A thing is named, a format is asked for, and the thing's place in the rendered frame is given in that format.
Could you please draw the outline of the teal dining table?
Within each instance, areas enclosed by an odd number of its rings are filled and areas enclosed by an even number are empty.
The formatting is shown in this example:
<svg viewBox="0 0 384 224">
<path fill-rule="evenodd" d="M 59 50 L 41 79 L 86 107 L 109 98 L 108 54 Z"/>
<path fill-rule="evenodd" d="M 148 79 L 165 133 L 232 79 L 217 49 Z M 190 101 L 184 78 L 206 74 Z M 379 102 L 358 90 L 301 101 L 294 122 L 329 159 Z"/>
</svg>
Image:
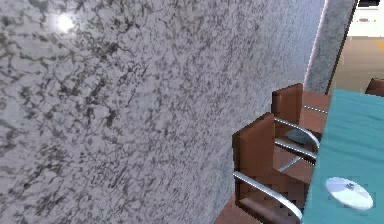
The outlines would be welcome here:
<svg viewBox="0 0 384 224">
<path fill-rule="evenodd" d="M 373 199 L 366 211 L 348 208 L 326 190 L 349 179 Z M 302 224 L 384 224 L 384 98 L 335 89 L 308 191 Z"/>
</svg>

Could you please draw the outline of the white cabinet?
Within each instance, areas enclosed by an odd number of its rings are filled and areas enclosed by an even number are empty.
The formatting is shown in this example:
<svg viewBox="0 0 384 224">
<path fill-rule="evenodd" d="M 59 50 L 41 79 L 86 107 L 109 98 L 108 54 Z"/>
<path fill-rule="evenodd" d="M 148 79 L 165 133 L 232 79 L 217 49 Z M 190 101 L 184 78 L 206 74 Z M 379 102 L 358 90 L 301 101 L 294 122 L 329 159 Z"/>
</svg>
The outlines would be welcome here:
<svg viewBox="0 0 384 224">
<path fill-rule="evenodd" d="M 384 0 L 358 0 L 348 36 L 384 37 Z"/>
</svg>

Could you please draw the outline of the white round plate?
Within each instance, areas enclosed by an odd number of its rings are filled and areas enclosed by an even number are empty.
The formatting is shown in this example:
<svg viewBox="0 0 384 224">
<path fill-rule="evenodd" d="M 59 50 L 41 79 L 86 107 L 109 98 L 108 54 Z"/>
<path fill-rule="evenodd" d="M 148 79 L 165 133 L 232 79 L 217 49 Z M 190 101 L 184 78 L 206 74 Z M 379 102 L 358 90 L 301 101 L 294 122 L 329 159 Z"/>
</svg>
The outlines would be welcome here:
<svg viewBox="0 0 384 224">
<path fill-rule="evenodd" d="M 332 198 L 348 208 L 366 211 L 373 206 L 373 199 L 368 191 L 349 179 L 328 178 L 325 182 L 325 188 Z"/>
</svg>

